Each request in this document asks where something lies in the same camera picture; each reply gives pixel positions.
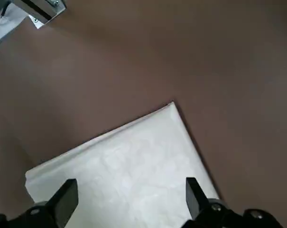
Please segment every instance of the white paper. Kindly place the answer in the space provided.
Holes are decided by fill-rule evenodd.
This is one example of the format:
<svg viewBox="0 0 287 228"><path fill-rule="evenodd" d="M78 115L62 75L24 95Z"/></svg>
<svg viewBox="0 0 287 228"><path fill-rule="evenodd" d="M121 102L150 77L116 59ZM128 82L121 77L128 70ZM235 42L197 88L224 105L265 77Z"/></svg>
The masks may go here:
<svg viewBox="0 0 287 228"><path fill-rule="evenodd" d="M35 202L76 178L79 205L66 228L180 228L190 214L185 178L218 198L174 103L26 174Z"/></svg>

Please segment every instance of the metal bracket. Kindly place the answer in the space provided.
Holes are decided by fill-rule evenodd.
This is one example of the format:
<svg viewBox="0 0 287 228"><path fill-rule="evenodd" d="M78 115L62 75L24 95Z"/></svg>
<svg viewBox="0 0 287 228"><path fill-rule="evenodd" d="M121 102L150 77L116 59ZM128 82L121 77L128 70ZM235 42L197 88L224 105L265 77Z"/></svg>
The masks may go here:
<svg viewBox="0 0 287 228"><path fill-rule="evenodd" d="M12 0L29 14L36 28L47 24L66 9L64 0Z"/></svg>

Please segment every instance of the metal screw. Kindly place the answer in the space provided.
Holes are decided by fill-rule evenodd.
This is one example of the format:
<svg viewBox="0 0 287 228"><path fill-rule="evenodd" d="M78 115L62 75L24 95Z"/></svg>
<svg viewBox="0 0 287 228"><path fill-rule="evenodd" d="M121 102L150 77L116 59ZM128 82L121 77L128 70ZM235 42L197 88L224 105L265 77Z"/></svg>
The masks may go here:
<svg viewBox="0 0 287 228"><path fill-rule="evenodd" d="M262 214L259 211L253 210L251 211L251 215L256 219L262 219Z"/></svg>
<svg viewBox="0 0 287 228"><path fill-rule="evenodd" d="M212 205L212 209L213 209L214 211L221 211L221 206L220 206L219 204L213 204L213 205Z"/></svg>
<svg viewBox="0 0 287 228"><path fill-rule="evenodd" d="M31 214L31 215L35 215L35 214L38 214L39 212L40 212L39 209L33 209L33 210L30 212L30 214Z"/></svg>

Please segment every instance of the brown table surface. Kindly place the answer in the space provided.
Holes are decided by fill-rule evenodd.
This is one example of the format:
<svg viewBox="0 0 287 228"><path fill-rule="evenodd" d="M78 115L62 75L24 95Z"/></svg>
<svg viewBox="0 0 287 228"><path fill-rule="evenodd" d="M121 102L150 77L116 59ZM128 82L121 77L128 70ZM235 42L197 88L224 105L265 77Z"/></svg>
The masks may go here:
<svg viewBox="0 0 287 228"><path fill-rule="evenodd" d="M228 205L287 227L287 1L69 0L0 44L0 212L26 170L176 101Z"/></svg>

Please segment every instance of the black plastic part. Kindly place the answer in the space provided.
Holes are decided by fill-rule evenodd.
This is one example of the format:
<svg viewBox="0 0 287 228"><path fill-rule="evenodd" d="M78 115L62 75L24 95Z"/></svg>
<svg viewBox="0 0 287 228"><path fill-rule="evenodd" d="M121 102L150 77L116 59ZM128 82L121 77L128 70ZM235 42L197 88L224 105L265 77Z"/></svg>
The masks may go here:
<svg viewBox="0 0 287 228"><path fill-rule="evenodd" d="M46 203L46 207L59 228L66 226L78 205L78 185L76 179L67 180Z"/></svg>
<svg viewBox="0 0 287 228"><path fill-rule="evenodd" d="M195 220L200 211L210 205L209 200L194 177L186 178L185 198L193 220Z"/></svg>
<svg viewBox="0 0 287 228"><path fill-rule="evenodd" d="M0 228L64 228L77 205L77 180L69 179L45 205L34 206L9 221L0 214Z"/></svg>
<svg viewBox="0 0 287 228"><path fill-rule="evenodd" d="M219 200L207 199L195 178L186 178L186 203L194 221L182 228L282 228L266 211L248 209L241 216Z"/></svg>
<svg viewBox="0 0 287 228"><path fill-rule="evenodd" d="M2 13L1 13L1 17L3 17L6 13L7 7L10 5L10 1L5 3L5 6L3 7Z"/></svg>

